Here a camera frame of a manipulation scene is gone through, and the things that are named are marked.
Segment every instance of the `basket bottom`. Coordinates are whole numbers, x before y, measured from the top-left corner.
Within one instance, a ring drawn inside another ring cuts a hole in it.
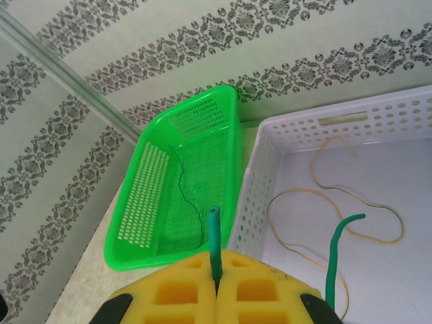
[[[157,254],[193,250],[208,240],[207,214],[213,205],[223,204],[226,137],[221,131],[181,146],[176,150],[178,157],[174,153],[170,157],[175,166],[167,190],[170,193],[161,201],[166,214],[160,216],[165,219]]]

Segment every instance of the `wall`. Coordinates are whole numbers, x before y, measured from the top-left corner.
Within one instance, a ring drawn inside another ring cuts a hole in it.
[[[44,323],[119,188],[135,142],[0,20],[2,323]]]
[[[242,120],[432,83],[428,0],[3,0],[136,125],[231,84]]]

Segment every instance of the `countertop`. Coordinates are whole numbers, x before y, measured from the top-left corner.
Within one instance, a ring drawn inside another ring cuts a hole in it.
[[[257,133],[257,123],[243,125],[243,165],[246,168]],[[80,262],[47,319],[47,324],[89,323],[99,307],[116,290],[160,268],[117,272],[105,263],[103,245],[120,192],[114,196]]]

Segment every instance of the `basket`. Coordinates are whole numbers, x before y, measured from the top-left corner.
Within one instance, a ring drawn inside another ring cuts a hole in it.
[[[364,205],[335,190],[323,190],[311,179],[308,164],[331,136],[314,164],[317,177],[328,186],[343,186],[372,203],[395,208],[406,223],[406,236],[396,245],[382,246],[344,234],[339,269],[350,288],[347,323],[426,323],[432,282],[432,86],[395,92],[337,105],[272,117],[263,121],[244,174],[229,248],[269,263],[324,291],[325,271],[289,253],[275,239],[267,221],[270,200],[291,188],[310,188],[334,199],[356,232],[391,240],[400,226],[385,211]],[[327,259],[331,235],[338,224],[335,211],[322,198],[307,193],[287,194],[272,205],[272,220],[285,242],[316,259]],[[345,306],[341,287],[336,310]],[[407,308],[412,300],[415,308]]]
[[[226,246],[242,181],[241,143],[230,86],[158,115],[132,156],[105,240],[107,264],[119,271],[167,265],[208,249],[213,205],[221,207]]]

